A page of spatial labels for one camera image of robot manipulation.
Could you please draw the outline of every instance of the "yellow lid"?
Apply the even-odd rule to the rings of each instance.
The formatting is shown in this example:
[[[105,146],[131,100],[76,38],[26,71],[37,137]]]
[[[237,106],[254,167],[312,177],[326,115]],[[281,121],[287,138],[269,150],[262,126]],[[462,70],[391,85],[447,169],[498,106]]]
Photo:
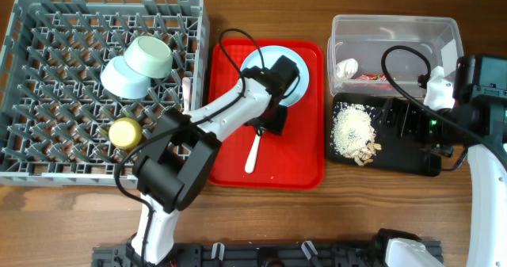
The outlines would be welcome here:
[[[141,141],[142,130],[137,121],[128,117],[120,118],[109,128],[109,139],[115,147],[129,150],[136,147]]]

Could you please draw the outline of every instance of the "gray plastic dish rack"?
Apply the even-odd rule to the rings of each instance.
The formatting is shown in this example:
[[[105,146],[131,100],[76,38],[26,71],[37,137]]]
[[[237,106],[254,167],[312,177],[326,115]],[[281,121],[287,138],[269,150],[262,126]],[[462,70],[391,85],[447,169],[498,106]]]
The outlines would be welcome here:
[[[15,0],[0,55],[0,184],[114,185],[126,153],[109,142],[109,126],[131,117],[148,137],[165,109],[181,108],[183,77],[191,108],[201,107],[209,31],[203,0]],[[173,70],[145,98],[116,97],[101,71],[141,35],[170,46]],[[121,181],[134,188],[128,167]]]

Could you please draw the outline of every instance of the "transparent bin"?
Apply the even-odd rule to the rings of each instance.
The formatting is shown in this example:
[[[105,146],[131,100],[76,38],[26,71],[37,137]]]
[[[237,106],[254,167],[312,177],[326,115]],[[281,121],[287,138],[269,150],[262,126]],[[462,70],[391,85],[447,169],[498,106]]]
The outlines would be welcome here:
[[[408,17],[380,15],[337,15],[327,45],[327,70],[331,94],[364,93],[399,96],[388,81],[355,80],[362,74],[382,74],[380,59],[391,46],[406,45],[422,53],[433,69],[442,66],[454,80],[456,60],[463,55],[458,25],[448,17]],[[354,58],[358,71],[351,79],[336,79],[337,63]],[[422,97],[417,75],[425,74],[425,64],[407,51],[393,51],[387,69],[396,82],[414,97]]]

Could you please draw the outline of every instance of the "red tray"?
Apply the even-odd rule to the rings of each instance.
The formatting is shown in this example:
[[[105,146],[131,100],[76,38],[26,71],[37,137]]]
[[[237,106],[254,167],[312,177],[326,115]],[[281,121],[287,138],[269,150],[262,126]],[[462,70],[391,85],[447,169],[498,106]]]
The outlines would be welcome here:
[[[222,144],[209,181],[215,185],[268,188],[313,189],[324,178],[324,57],[314,43],[298,40],[257,40],[259,46],[280,45],[298,53],[310,71],[305,95],[288,108],[282,136],[265,133],[257,155],[255,171],[245,172],[246,158],[255,131],[243,126]],[[240,67],[255,50],[247,39],[226,39],[225,50]],[[218,45],[213,50],[209,101],[214,101],[238,81],[238,73]]]

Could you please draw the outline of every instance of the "wooden table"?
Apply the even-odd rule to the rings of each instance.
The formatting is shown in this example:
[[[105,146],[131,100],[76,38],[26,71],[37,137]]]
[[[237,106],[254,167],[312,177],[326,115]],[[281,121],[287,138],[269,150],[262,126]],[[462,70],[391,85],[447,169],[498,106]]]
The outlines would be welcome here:
[[[311,40],[325,51],[335,15],[366,13],[453,17],[467,54],[507,53],[505,0],[204,1],[211,46],[223,29],[236,27],[257,38]],[[2,35],[12,5],[0,0]],[[328,118],[330,102],[326,95]],[[1,187],[0,202],[0,266],[89,266],[92,247],[124,242],[135,232],[141,208],[115,188],[101,187]],[[387,227],[441,240],[447,266],[464,266],[470,221],[467,165],[427,178],[327,162],[323,183],[305,193],[207,185],[183,212],[175,239],[367,239]]]

